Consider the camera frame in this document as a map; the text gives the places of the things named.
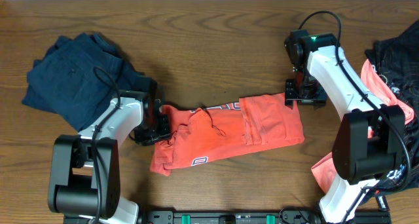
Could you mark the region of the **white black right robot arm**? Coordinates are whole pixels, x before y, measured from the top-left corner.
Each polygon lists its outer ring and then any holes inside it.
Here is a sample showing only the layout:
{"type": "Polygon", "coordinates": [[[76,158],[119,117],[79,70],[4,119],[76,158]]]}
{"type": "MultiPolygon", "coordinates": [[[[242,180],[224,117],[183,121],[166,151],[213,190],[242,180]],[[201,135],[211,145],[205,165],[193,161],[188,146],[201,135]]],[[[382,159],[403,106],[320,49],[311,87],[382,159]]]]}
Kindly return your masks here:
{"type": "Polygon", "coordinates": [[[292,31],[284,41],[295,78],[285,84],[285,104],[323,106],[331,100],[341,120],[332,150],[336,175],[311,223],[354,223],[369,192],[410,159],[402,139],[405,114],[387,106],[361,81],[332,33],[292,31]]]}

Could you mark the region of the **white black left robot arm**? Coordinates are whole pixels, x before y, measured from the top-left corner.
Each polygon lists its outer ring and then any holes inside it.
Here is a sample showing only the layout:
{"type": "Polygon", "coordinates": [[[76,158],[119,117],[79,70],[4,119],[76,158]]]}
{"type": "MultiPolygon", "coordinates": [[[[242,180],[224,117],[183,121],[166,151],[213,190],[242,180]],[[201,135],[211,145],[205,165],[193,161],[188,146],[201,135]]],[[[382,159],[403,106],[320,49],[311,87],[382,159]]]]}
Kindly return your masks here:
{"type": "Polygon", "coordinates": [[[139,204],[120,193],[119,149],[130,134],[142,145],[170,137],[162,100],[123,91],[90,126],[54,142],[48,207],[64,223],[141,223],[139,204]]]}

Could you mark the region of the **orange red t-shirt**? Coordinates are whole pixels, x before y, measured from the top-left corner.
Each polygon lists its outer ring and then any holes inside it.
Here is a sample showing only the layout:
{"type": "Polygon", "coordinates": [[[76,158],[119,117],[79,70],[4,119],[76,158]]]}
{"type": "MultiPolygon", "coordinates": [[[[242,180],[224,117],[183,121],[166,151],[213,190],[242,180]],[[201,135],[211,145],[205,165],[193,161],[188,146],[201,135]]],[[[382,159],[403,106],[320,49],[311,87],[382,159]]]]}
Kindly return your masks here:
{"type": "Polygon", "coordinates": [[[150,170],[172,170],[300,144],[304,132],[299,109],[284,94],[241,98],[206,109],[178,110],[164,105],[171,138],[155,144],[150,170]]]}

